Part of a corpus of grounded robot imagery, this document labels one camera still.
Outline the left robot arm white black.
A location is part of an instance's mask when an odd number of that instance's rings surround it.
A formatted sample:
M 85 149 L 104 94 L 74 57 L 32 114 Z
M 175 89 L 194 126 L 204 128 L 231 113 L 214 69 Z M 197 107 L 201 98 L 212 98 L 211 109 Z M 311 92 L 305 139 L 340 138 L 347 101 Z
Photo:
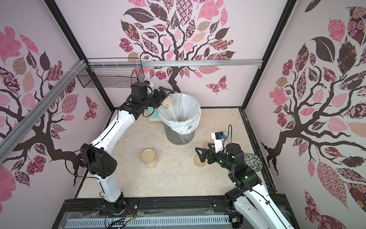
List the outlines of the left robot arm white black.
M 131 94 L 118 107 L 114 120 L 90 144 L 81 146 L 83 163 L 90 173 L 90 178 L 96 179 L 101 186 L 104 208 L 109 213 L 119 215 L 125 209 L 124 196 L 114 174 L 117 161 L 111 156 L 112 150 L 147 108 L 171 107 L 174 104 L 174 93 L 174 90 L 162 86 L 153 89 L 148 81 L 132 84 Z

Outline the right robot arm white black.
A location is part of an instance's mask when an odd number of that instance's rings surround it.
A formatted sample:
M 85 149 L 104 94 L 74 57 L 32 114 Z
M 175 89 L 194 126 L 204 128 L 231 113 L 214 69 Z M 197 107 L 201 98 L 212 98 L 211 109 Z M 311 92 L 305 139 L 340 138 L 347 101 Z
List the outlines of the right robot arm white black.
M 229 171 L 235 188 L 225 194 L 227 208 L 240 213 L 255 229 L 293 229 L 271 199 L 257 175 L 263 164 L 254 154 L 245 154 L 239 144 L 229 143 L 223 150 L 195 148 L 201 162 L 217 163 Z

